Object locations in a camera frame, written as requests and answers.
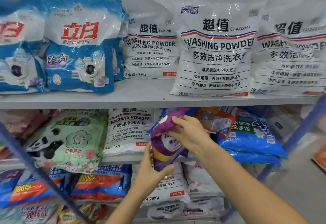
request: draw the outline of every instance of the forearm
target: forearm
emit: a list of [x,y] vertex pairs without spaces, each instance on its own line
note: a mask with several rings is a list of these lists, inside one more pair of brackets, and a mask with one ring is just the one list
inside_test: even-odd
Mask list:
[[118,205],[105,224],[130,224],[136,216],[144,197],[140,191],[131,187],[126,197]]
[[216,143],[203,143],[196,156],[247,224],[308,224],[295,209],[252,177]]

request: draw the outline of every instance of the panda illustration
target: panda illustration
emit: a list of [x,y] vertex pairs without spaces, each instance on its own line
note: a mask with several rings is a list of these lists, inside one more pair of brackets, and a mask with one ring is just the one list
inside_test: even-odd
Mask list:
[[59,128],[52,129],[50,134],[50,136],[44,136],[27,147],[26,152],[35,160],[52,159],[55,151],[63,144],[62,140],[57,140],[55,137],[60,134]]

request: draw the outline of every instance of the metal shelf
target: metal shelf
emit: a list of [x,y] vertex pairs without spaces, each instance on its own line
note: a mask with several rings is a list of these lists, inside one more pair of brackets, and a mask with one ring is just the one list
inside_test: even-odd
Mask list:
[[253,94],[252,98],[171,95],[174,80],[125,79],[110,94],[52,91],[0,96],[0,109],[88,109],[314,104],[319,97]]
[[[104,156],[100,164],[101,165],[138,164],[141,162],[143,156],[144,153]],[[196,158],[193,154],[189,153],[188,158],[184,156],[179,156],[177,159],[175,159],[175,162],[187,162],[187,161],[196,161]]]

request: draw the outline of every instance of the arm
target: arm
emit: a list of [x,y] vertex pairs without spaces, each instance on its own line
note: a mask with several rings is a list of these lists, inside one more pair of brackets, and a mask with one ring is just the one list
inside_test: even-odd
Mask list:
[[145,198],[155,190],[158,183],[165,176],[170,175],[174,171],[173,165],[169,165],[160,172],[154,171],[152,168],[152,158],[153,154],[149,143],[145,149],[144,158],[141,161],[133,186],[105,224],[132,223]]
[[177,127],[168,134],[195,154],[247,224],[308,224],[294,208],[213,142],[197,119],[173,117],[173,122]]

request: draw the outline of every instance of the human hand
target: human hand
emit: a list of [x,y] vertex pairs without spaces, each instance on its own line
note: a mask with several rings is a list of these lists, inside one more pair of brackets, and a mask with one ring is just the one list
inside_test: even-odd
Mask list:
[[182,118],[173,116],[172,121],[176,127],[167,134],[178,140],[190,152],[196,153],[204,143],[212,141],[198,119],[184,115]]
[[143,200],[155,190],[165,176],[170,175],[174,171],[174,165],[169,165],[160,172],[155,171],[152,167],[152,158],[153,151],[149,143],[145,148],[137,177],[131,187],[132,190],[136,190],[140,194]]

